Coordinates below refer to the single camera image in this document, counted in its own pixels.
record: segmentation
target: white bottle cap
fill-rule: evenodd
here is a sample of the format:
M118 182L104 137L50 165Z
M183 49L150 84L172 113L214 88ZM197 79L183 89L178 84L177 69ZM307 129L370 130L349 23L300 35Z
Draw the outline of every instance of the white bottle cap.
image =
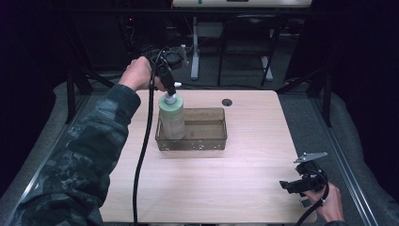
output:
M165 103L168 105L173 105L176 102L176 94L169 96L168 93L165 93Z

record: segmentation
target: chair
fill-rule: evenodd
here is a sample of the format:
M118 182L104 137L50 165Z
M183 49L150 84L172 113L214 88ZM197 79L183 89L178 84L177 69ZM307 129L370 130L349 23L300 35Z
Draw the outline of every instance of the chair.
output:
M285 17L271 14L244 14L229 19L224 24L221 34L217 85L220 86L222 69L263 69L261 83L263 86L277 45L279 33L285 27L286 22ZM244 55L246 57L255 56L261 60L263 65L262 67L251 68L223 67L223 58L226 54Z

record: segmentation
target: rectangular tray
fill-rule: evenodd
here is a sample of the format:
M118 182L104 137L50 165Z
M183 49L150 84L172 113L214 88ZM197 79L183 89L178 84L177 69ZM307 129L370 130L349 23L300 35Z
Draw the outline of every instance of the rectangular tray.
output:
M155 140L160 151L224 150L227 131L222 107L185 108L185 136L167 139L161 119L158 118Z

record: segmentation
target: table leg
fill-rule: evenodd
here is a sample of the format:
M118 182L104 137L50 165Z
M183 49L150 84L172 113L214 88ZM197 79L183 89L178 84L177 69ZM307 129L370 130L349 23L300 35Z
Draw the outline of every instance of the table leg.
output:
M197 80L199 79L199 66L200 66L197 17L193 18L193 45L194 45L194 53L193 53L193 63L191 67L191 80Z
M262 66L265 68L268 63L267 56L262 56L261 60L262 60ZM273 74L272 74L272 71L270 70L270 68L269 68L269 70L267 70L267 72L264 72L264 74L266 74L267 82L273 82Z

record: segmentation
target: human arm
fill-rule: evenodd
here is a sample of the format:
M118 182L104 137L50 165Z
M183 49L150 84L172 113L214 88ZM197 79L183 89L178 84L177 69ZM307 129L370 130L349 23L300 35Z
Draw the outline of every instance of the human arm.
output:
M338 187L332 183L328 183L329 192L326 201L322 206L317 208L317 213L326 221L326 226L346 226L343 218L343 203L341 199L341 192ZM325 187L318 191L305 191L304 194L308 196L311 203L319 201L324 192Z
M140 105L136 90L148 87L150 75L146 58L132 61L120 82L53 150L34 188L18 205L13 225L102 225L99 208L108 191L109 174ZM155 86L163 89L157 78Z

